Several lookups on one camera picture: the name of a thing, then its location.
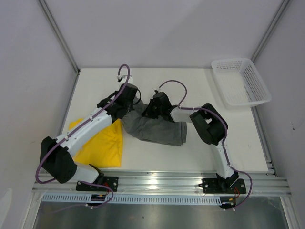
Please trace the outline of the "grey shorts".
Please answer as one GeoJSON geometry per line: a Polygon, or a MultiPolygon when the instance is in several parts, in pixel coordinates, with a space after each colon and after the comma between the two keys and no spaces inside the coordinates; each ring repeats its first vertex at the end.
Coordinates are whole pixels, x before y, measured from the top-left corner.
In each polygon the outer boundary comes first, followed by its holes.
{"type": "Polygon", "coordinates": [[[162,117],[151,119],[143,117],[142,113],[147,105],[137,97],[134,98],[134,109],[122,119],[124,130],[131,136],[146,142],[170,146],[182,146],[186,143],[187,124],[185,122],[172,123],[162,117]]]}

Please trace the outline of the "yellow shorts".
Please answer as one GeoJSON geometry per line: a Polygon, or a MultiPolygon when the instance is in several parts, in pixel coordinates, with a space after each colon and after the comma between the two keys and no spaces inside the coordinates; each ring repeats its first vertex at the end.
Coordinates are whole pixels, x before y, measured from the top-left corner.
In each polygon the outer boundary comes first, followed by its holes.
{"type": "Polygon", "coordinates": [[[92,137],[73,157],[75,162],[98,168],[121,167],[123,152],[122,123],[115,121],[92,137]]]}

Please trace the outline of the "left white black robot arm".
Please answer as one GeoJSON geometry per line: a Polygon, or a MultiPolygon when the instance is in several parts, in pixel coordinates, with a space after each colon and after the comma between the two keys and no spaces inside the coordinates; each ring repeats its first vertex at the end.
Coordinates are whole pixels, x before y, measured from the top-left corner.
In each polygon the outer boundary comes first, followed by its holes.
{"type": "Polygon", "coordinates": [[[41,143],[40,163],[35,178],[38,183],[40,169],[43,168],[51,176],[63,184],[70,180],[86,182],[91,190],[100,190],[103,186],[101,172],[93,165],[76,163],[74,156],[98,132],[107,128],[118,119],[127,115],[134,106],[134,98],[138,88],[130,83],[122,84],[105,99],[83,121],[70,131],[55,139],[46,137],[41,143]]]}

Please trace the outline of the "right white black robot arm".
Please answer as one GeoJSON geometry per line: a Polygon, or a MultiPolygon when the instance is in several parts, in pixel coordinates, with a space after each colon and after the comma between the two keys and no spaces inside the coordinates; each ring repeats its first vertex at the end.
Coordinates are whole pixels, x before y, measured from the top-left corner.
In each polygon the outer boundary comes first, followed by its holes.
{"type": "Polygon", "coordinates": [[[226,150],[228,124],[210,103],[201,107],[181,107],[172,105],[166,93],[159,92],[150,99],[142,116],[151,119],[162,117],[172,123],[193,124],[200,139],[210,145],[213,151],[218,188],[225,193],[234,188],[239,175],[232,168],[226,150]]]}

